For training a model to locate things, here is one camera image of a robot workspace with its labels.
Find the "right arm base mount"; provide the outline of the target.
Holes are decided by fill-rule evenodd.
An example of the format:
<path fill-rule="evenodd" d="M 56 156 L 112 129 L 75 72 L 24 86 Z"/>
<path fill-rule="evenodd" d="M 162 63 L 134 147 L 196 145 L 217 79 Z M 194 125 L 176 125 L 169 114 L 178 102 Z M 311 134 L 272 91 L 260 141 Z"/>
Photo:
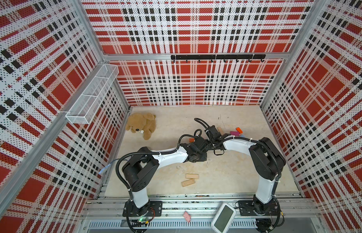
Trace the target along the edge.
<path fill-rule="evenodd" d="M 256 220 L 256 230 L 259 233 L 271 233 L 285 223 L 284 213 L 275 197 L 267 204 L 262 204 L 260 201 L 237 201 L 235 207 L 239 210 L 241 216 L 262 217 Z"/>

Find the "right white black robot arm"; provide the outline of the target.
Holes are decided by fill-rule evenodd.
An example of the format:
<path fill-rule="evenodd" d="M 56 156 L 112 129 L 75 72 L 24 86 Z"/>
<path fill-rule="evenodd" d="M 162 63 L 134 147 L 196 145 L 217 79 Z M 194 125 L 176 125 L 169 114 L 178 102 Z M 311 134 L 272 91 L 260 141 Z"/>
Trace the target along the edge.
<path fill-rule="evenodd" d="M 237 151 L 249 155 L 259 175 L 259 184 L 253 199 L 253 208 L 257 215 L 263 216 L 269 212 L 270 205 L 275 197 L 275 191 L 286 160 L 269 138 L 253 140 L 241 136 L 221 134 L 214 125 L 208 125 L 204 120 L 195 118 L 194 121 L 204 127 L 207 139 L 201 136 L 201 130 L 194 133 L 195 141 L 189 145 L 192 154 L 188 157 L 190 162 L 204 162 L 207 152 L 217 150 Z"/>

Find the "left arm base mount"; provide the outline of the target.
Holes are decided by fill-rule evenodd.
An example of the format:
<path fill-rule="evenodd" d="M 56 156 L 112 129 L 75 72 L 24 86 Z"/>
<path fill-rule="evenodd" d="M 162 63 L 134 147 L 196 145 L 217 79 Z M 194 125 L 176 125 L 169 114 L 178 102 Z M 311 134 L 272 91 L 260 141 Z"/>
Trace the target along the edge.
<path fill-rule="evenodd" d="M 163 202 L 162 201 L 149 201 L 143 207 L 137 207 L 134 204 L 133 200 L 128 200 L 125 202 L 124 210 L 122 216 L 126 218 L 129 229 L 133 233 L 145 233 L 147 229 L 142 228 L 143 225 L 148 225 L 148 223 L 143 223 L 137 220 L 133 225 L 133 222 L 129 219 L 130 217 L 150 217 L 149 222 L 153 221 L 155 217 L 162 215 Z"/>

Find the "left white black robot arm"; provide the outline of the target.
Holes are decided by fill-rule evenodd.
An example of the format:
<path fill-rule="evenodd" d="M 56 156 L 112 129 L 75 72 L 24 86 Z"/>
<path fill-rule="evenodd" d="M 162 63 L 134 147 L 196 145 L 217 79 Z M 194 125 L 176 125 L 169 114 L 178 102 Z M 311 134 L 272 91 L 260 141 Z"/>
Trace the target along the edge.
<path fill-rule="evenodd" d="M 147 186 L 160 168 L 185 162 L 204 162 L 207 152 L 214 148 L 214 139 L 206 133 L 207 139 L 201 136 L 198 129 L 193 135 L 182 135 L 174 149 L 152 151 L 142 147 L 139 151 L 121 157 L 115 172 L 129 193 L 125 203 L 123 216 L 145 216 L 152 208 L 147 194 Z"/>

